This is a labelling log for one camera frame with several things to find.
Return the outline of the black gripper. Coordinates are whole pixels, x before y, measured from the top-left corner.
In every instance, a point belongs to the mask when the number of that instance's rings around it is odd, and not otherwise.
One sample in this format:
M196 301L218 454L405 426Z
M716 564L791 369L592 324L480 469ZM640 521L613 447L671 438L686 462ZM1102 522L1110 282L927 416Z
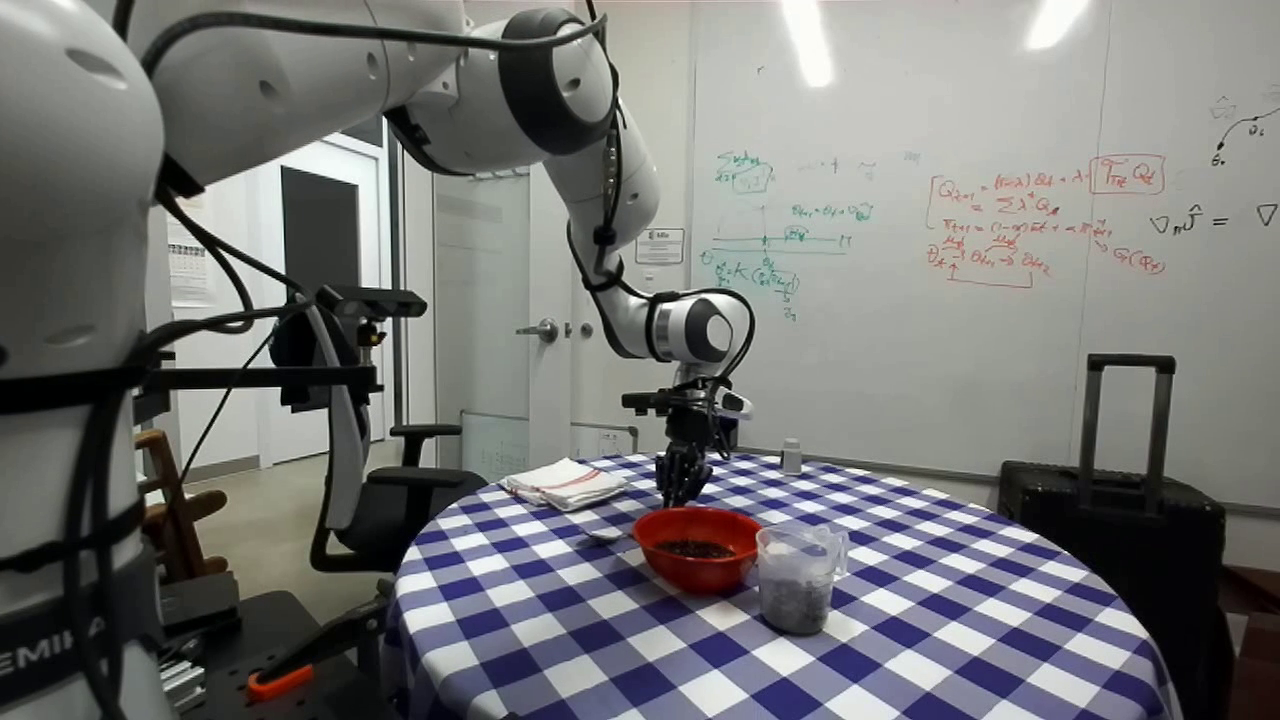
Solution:
M711 462L702 454L733 452L740 425L753 416L753 399L726 380L682 380L656 393L629 393L624 406L664 420L667 454L656 454L656 492L664 509L692 505L702 492L711 479Z

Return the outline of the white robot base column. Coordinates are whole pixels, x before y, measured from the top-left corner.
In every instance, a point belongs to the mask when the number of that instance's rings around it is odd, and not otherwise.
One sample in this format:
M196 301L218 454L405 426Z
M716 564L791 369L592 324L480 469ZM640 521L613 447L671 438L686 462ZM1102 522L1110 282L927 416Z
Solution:
M4 720L159 720L159 588L141 536L159 101L90 0L0 0Z

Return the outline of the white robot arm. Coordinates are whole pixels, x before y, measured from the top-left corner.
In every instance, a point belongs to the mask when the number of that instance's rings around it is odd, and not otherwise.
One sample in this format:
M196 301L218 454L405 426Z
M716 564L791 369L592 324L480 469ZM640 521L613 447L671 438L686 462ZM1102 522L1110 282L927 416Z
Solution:
M618 94L606 23L565 0L107 0L164 110L159 187L196 194L362 121L428 172L543 169L604 338L674 370L636 393L667 420L656 488L686 505L748 399L733 370L757 312L733 286L640 292L624 248L651 228L656 169Z

